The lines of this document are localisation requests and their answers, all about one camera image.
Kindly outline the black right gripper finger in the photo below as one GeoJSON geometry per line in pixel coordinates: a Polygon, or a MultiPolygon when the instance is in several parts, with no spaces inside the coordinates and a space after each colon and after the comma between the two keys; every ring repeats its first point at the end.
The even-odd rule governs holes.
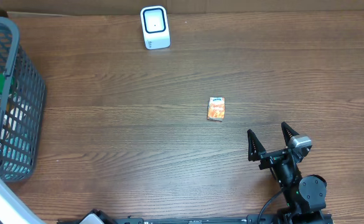
{"type": "Polygon", "coordinates": [[[247,131],[248,135],[248,160],[258,161],[261,160],[261,156],[266,153],[265,148],[256,137],[255,133],[249,129],[247,131]]]}
{"type": "Polygon", "coordinates": [[[293,130],[285,121],[281,123],[281,129],[286,146],[289,145],[289,141],[292,137],[299,135],[299,133],[293,130]]]}

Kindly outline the orange tissue pack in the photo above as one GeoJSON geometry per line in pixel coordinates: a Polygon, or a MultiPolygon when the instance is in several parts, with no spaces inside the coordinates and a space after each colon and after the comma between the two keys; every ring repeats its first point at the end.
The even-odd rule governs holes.
{"type": "Polygon", "coordinates": [[[223,121],[225,117],[224,97],[210,97],[208,101],[207,119],[223,121]]]}

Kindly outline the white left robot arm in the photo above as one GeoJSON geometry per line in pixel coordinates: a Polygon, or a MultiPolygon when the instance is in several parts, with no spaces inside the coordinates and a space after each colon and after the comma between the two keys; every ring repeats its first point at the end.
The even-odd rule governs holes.
{"type": "Polygon", "coordinates": [[[44,223],[0,179],[0,223],[44,223]]]}

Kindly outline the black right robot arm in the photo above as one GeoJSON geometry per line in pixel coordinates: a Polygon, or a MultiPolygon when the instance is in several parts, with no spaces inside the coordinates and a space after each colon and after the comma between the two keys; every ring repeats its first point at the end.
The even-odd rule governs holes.
{"type": "Polygon", "coordinates": [[[298,163],[308,155],[312,148],[312,140],[299,134],[287,123],[281,123],[286,143],[285,148],[267,152],[252,130],[248,135],[248,160],[259,161],[261,170],[269,169],[278,182],[280,191],[263,205],[257,215],[248,215],[248,223],[279,224],[328,224],[333,223],[330,214],[322,213],[326,207],[327,182],[319,175],[303,177],[298,163]],[[265,215],[264,212],[279,195],[283,195],[287,207],[280,208],[277,213],[265,215]]]}

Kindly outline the white barcode scanner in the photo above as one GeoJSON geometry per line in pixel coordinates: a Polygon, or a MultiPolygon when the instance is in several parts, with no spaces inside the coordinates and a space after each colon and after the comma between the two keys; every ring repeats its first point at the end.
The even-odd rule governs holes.
{"type": "Polygon", "coordinates": [[[144,45],[148,50],[170,46],[167,11],[163,6],[145,7],[140,12],[144,45]]]}

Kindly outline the grey plastic shopping basket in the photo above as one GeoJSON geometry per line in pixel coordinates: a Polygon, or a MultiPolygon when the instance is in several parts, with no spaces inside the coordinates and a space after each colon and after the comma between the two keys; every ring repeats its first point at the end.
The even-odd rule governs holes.
{"type": "Polygon", "coordinates": [[[37,164],[47,87],[22,48],[15,23],[0,17],[0,178],[19,182],[32,176],[37,164]]]}

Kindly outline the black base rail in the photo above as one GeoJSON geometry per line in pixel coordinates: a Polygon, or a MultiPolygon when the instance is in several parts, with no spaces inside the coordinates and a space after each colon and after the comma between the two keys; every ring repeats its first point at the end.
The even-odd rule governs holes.
{"type": "Polygon", "coordinates": [[[91,215],[92,220],[85,220],[85,223],[115,223],[115,224],[277,224],[277,223],[324,223],[333,224],[331,215],[303,215],[300,217],[294,217],[290,222],[285,222],[283,219],[279,219],[277,215],[262,215],[258,221],[259,215],[248,215],[247,217],[235,217],[235,218],[170,218],[170,219],[152,219],[144,220],[143,218],[133,218],[128,216],[127,218],[110,218],[101,210],[93,209],[85,218],[91,215]]]}

